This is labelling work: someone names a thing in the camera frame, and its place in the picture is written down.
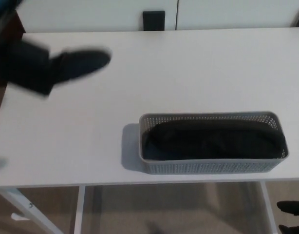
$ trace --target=cabinet door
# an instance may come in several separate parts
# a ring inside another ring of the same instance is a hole
[[[18,13],[25,31],[99,32],[143,30],[143,11],[165,10],[175,30],[177,0],[26,0]]]
[[[299,0],[179,0],[177,29],[290,27]]]

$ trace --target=mesh basket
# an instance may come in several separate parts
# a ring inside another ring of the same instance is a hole
[[[140,118],[140,157],[150,174],[231,174],[268,172],[288,157],[287,147],[275,159],[194,159],[155,161],[143,159],[144,133],[155,125],[173,120],[245,120],[258,121],[282,132],[279,119],[272,112],[216,113],[216,114],[146,114]]]

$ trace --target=table top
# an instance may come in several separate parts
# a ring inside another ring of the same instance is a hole
[[[8,85],[0,187],[299,179],[299,28],[27,34],[53,54],[107,47],[109,66],[48,98]],[[290,156],[268,173],[149,175],[145,113],[272,111]]]

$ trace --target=black cloth in basket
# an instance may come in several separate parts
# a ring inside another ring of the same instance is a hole
[[[286,140],[267,123],[246,120],[174,120],[146,136],[144,159],[275,159]]]

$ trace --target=floor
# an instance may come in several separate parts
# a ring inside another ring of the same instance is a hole
[[[299,181],[268,182],[277,224],[299,225],[278,210],[280,200],[299,200]],[[74,233],[78,188],[21,191],[64,233]],[[42,234],[0,196],[0,234]],[[260,185],[203,183],[87,187],[83,234],[270,234]]]

